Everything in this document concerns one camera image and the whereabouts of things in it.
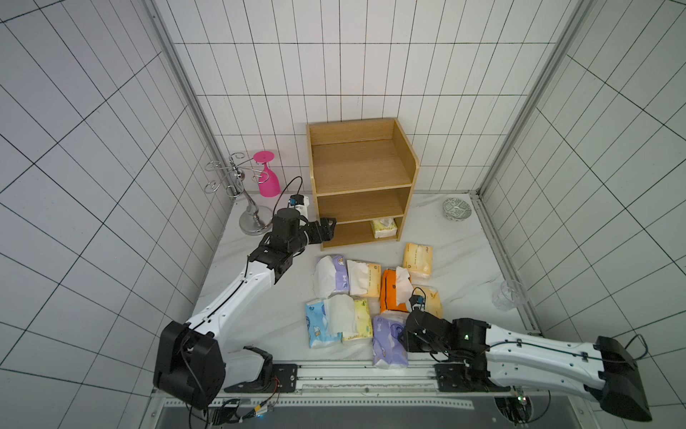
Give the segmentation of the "white purple tissue pack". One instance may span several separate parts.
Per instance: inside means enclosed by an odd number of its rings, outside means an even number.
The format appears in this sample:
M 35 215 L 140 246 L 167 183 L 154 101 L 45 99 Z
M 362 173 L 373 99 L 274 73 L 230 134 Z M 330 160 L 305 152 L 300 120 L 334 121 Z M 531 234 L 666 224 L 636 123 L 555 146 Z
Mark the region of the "white purple tissue pack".
M 314 294 L 317 298 L 326 299 L 332 295 L 348 294 L 347 261 L 342 255 L 322 257 L 314 270 Z

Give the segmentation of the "beige tissue pack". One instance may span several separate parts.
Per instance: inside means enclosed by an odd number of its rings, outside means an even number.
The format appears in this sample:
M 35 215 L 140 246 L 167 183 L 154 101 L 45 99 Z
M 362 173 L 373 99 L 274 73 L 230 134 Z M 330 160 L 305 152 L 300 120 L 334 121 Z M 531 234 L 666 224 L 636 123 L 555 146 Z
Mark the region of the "beige tissue pack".
M 363 298 L 379 298 L 382 284 L 382 266 L 348 260 L 349 293 Z
M 432 276 L 433 248 L 427 245 L 407 243 L 403 268 L 411 275 L 428 279 Z

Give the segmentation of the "yellow floral tissue pack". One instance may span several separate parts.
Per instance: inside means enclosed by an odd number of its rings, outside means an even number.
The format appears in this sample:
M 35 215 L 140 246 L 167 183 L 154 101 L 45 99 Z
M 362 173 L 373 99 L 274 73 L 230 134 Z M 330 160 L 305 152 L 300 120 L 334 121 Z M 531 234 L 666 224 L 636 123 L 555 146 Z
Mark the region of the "yellow floral tissue pack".
M 339 336 L 343 343 L 373 339 L 373 323 L 366 300 L 335 295 L 325 300 L 324 311 L 328 334 Z

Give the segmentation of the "blue tissue pack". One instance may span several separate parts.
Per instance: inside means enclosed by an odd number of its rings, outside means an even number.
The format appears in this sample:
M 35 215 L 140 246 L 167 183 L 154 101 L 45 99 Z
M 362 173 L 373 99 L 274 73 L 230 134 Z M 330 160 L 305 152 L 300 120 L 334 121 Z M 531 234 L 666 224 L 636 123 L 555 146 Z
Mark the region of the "blue tissue pack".
M 309 348 L 321 349 L 341 342 L 340 332 L 332 334 L 329 331 L 329 319 L 323 300 L 305 304 L 305 322 Z

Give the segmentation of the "pale orange tissue pack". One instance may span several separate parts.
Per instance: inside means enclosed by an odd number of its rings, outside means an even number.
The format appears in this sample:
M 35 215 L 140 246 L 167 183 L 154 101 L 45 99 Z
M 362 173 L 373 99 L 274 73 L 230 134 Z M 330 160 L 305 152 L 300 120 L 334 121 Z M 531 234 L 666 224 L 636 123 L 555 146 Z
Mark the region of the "pale orange tissue pack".
M 436 316 L 439 319 L 443 318 L 443 305 L 441 303 L 441 296 L 439 291 L 432 287 L 423 287 L 423 292 L 426 295 L 425 311 Z

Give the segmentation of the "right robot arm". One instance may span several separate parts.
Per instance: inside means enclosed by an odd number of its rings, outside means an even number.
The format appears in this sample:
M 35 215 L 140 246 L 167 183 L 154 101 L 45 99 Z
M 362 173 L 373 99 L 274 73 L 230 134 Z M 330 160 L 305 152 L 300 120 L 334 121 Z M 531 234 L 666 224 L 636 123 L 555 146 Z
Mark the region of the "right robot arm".
M 594 400 L 617 418 L 653 419 L 638 360 L 613 338 L 555 341 L 472 318 L 449 322 L 415 309 L 398 339 L 408 352 L 444 357 L 434 366 L 441 391 L 556 391 Z

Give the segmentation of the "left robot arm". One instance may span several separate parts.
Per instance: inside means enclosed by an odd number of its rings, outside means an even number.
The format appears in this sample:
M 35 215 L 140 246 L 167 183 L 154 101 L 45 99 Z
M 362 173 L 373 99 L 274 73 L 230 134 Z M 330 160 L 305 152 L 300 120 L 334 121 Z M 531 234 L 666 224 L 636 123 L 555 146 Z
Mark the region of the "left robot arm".
M 298 209 L 282 208 L 273 228 L 247 257 L 235 280 L 185 323 L 171 321 L 161 333 L 153 385 L 195 409 L 206 409 L 219 393 L 235 387 L 267 388 L 273 357 L 259 348 L 232 349 L 232 329 L 251 304 L 275 286 L 310 244 L 334 237 L 337 221 L 308 221 Z

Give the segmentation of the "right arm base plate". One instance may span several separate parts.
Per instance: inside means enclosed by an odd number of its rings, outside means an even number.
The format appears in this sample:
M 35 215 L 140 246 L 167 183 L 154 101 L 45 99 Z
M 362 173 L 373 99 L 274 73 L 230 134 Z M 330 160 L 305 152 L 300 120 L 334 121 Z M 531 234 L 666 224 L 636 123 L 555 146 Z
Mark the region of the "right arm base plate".
M 459 363 L 438 363 L 433 366 L 441 393 L 507 393 L 510 387 L 497 386 L 484 372 Z

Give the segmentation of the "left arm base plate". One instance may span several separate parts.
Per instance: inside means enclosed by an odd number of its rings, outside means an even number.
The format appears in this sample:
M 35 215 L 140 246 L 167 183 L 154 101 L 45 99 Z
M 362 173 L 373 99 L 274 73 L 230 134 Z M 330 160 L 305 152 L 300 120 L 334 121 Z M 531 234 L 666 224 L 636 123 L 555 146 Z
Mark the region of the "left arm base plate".
M 223 393 L 294 393 L 298 365 L 275 363 L 273 355 L 257 347 L 246 346 L 227 355 Z

